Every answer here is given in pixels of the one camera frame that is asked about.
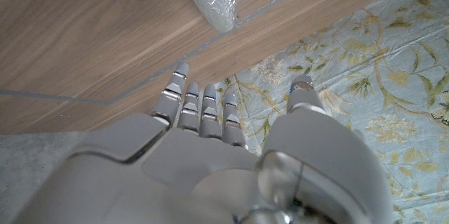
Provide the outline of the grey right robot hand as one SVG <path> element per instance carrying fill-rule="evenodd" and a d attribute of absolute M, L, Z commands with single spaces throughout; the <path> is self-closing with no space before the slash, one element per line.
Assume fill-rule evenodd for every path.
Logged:
<path fill-rule="evenodd" d="M 177 66 L 150 114 L 93 131 L 16 223 L 392 223 L 377 155 L 323 108 L 308 74 L 261 154 L 246 145 L 236 97 Z"/>

